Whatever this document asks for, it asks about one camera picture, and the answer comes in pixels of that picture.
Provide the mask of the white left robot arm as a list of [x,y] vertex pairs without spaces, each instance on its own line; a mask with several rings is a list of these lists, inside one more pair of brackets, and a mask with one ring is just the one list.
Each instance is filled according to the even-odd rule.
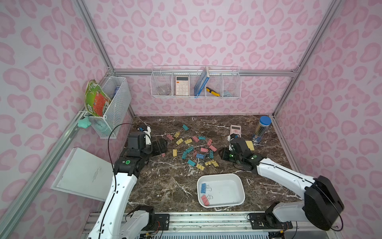
[[101,213],[89,232],[89,239],[148,239],[169,228],[169,215],[156,215],[152,206],[138,205],[125,214],[138,177],[153,155],[151,129],[139,127],[127,139],[128,145],[112,164],[112,183]]

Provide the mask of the yellow binder clip cluster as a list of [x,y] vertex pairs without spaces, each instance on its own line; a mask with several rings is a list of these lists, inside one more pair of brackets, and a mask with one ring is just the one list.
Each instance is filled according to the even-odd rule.
[[211,166],[211,165],[214,167],[219,167],[218,163],[215,160],[205,162],[205,166]]

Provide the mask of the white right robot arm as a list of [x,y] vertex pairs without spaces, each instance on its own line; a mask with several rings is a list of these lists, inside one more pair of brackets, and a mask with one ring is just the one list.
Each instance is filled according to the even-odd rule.
[[260,154],[253,153],[246,141],[235,136],[228,139],[228,146],[218,152],[220,158],[242,166],[245,171],[268,178],[294,192],[300,201],[274,202],[264,213],[251,219],[251,223],[269,229],[285,227],[290,222],[310,222],[320,230],[333,230],[341,219],[344,204],[331,181],[297,173]]

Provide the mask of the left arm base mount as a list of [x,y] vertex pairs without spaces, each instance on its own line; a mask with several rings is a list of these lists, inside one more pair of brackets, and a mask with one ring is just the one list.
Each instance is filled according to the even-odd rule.
[[138,205],[125,216],[126,222],[132,218],[135,211],[145,211],[149,213],[148,224],[143,228],[144,231],[169,230],[170,214],[156,214],[154,207]]

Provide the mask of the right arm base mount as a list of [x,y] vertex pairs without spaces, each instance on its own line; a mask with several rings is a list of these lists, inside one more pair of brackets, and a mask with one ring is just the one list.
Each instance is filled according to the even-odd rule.
[[279,204],[274,202],[265,212],[262,213],[249,213],[247,220],[251,223],[253,230],[283,230],[293,229],[290,221],[280,222],[273,214],[273,209]]

